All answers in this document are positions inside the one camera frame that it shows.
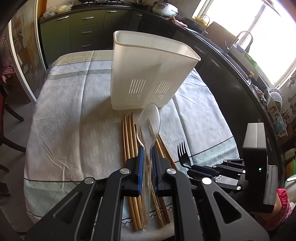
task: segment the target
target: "person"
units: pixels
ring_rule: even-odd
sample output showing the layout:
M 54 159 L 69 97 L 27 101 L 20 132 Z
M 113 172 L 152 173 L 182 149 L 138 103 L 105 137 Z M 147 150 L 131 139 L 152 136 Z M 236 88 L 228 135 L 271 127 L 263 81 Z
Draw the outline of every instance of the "person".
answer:
M 289 201 L 286 189 L 279 188 L 276 192 L 276 203 L 272 213 L 251 212 L 266 231 L 278 230 L 281 228 L 295 206 L 293 202 Z

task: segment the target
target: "black countertop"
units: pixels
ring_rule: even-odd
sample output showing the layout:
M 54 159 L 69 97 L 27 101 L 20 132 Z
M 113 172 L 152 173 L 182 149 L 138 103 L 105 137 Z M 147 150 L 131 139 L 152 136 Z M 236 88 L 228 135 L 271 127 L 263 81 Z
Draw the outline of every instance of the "black countertop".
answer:
M 68 12 L 59 13 L 53 16 L 50 16 L 48 18 L 41 17 L 39 23 L 46 22 L 50 19 L 54 19 L 63 15 L 68 15 L 75 12 L 81 12 L 81 11 L 88 11 L 88 10 L 96 10 L 96 9 L 128 9 L 128 10 L 137 10 L 138 12 L 142 12 L 145 15 L 148 16 L 154 16 L 158 18 L 158 20 L 166 22 L 171 24 L 176 30 L 182 32 L 183 34 L 190 37 L 192 40 L 197 42 L 203 42 L 210 48 L 210 53 L 215 56 L 219 61 L 221 61 L 225 67 L 236 77 L 236 79 L 239 81 L 239 83 L 244 87 L 247 94 L 250 96 L 252 101 L 254 102 L 255 106 L 257 107 L 260 115 L 262 116 L 262 121 L 265 123 L 268 132 L 271 134 L 272 142 L 275 146 L 277 158 L 278 160 L 281 160 L 281 154 L 282 151 L 279 148 L 278 144 L 278 136 L 274 132 L 273 128 L 273 121 L 271 117 L 269 116 L 269 113 L 267 111 L 266 106 L 261 102 L 260 98 L 258 97 L 255 90 L 252 88 L 251 85 L 247 83 L 248 80 L 248 74 L 245 73 L 242 68 L 227 54 L 223 53 L 223 50 L 219 48 L 215 43 L 211 42 L 208 38 L 205 36 L 200 35 L 199 33 L 194 33 L 184 27 L 180 27 L 172 23 L 171 21 L 168 21 L 166 17 L 160 16 L 158 14 L 155 14 L 151 11 L 144 11 L 139 8 L 137 8 L 134 4 L 123 4 L 123 5 L 103 5 L 103 6 L 73 6 L 72 9 Z

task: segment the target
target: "metal screw head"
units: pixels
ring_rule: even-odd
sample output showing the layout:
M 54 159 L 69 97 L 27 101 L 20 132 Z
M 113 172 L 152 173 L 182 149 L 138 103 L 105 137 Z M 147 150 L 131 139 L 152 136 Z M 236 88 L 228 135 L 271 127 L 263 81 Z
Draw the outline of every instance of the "metal screw head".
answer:
M 212 183 L 212 180 L 209 179 L 208 177 L 204 177 L 202 179 L 202 183 L 205 184 L 205 185 L 210 185 Z
M 173 169 L 173 168 L 169 168 L 169 169 L 167 169 L 167 173 L 168 174 L 176 174 L 176 170 L 175 169 Z
M 85 184 L 93 184 L 94 179 L 92 177 L 87 177 L 86 179 L 84 179 L 84 183 Z
M 122 169 L 120 169 L 120 173 L 121 174 L 129 174 L 129 169 L 128 168 L 122 168 Z

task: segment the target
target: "kitchen counter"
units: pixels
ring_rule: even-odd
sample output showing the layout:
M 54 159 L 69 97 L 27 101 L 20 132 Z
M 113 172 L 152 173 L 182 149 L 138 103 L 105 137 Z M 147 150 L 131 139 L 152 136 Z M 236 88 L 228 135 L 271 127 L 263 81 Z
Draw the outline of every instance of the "kitchen counter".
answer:
M 276 157 L 279 160 L 279 162 L 280 162 L 280 160 L 282 160 L 282 158 L 281 158 L 282 151 L 280 150 L 280 147 L 278 144 L 278 136 L 276 133 L 274 133 L 273 122 L 271 120 L 271 117 L 269 116 L 266 106 L 260 101 L 260 98 L 257 96 L 257 93 L 254 91 L 252 86 L 248 84 L 248 82 L 247 82 L 248 73 L 245 73 L 244 70 L 229 55 L 225 54 L 221 48 L 219 48 L 216 44 L 211 42 L 211 40 L 209 40 L 205 36 L 202 36 L 199 33 L 194 33 L 187 28 L 177 26 L 174 23 L 172 23 L 171 21 L 168 21 L 166 17 L 160 16 L 158 14 L 154 14 L 151 11 L 143 11 L 141 9 L 138 9 L 133 4 L 124 4 L 124 5 L 120 5 L 120 6 L 119 5 L 85 6 L 85 7 L 73 6 L 72 9 L 68 12 L 56 14 L 56 15 L 50 16 L 48 18 L 41 17 L 39 23 L 43 23 L 43 22 L 46 22 L 46 21 L 51 20 L 53 18 L 61 17 L 63 15 L 68 15 L 71 13 L 88 11 L 88 10 L 96 10 L 96 9 L 136 10 L 137 12 L 143 13 L 145 16 L 157 19 L 157 21 L 159 23 L 163 22 L 163 23 L 169 24 L 170 27 L 172 27 L 176 31 L 179 31 L 182 34 L 186 35 L 192 41 L 199 42 L 199 43 L 202 43 L 203 45 L 206 45 L 209 53 L 212 56 L 214 56 L 217 60 L 219 60 L 227 68 L 227 70 L 237 79 L 239 84 L 243 87 L 244 91 L 248 94 L 248 96 L 251 98 L 252 102 L 255 104 L 255 106 L 261 116 L 259 121 L 265 123 L 265 127 L 267 128 L 268 133 L 270 134 L 269 137 L 270 137 L 270 140 L 271 140 L 273 147 L 275 149 Z M 279 173 L 283 174 L 283 168 L 281 167 L 281 165 L 279 166 Z

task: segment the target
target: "window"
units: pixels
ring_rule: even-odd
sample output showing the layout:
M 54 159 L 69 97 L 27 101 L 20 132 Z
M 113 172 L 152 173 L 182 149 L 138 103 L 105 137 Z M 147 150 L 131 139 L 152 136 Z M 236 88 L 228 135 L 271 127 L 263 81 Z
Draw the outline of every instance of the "window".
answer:
M 279 85 L 291 76 L 296 67 L 296 24 L 279 3 L 274 2 L 274 5 L 281 16 L 262 5 L 261 0 L 212 0 L 208 3 L 206 12 L 201 12 L 199 5 L 199 11 L 194 14 L 207 14 L 210 23 L 217 22 L 235 36 L 242 30 L 251 31 L 254 40 L 249 54 L 272 85 Z M 245 37 L 242 34 L 239 41 L 244 49 L 250 42 L 250 36 Z

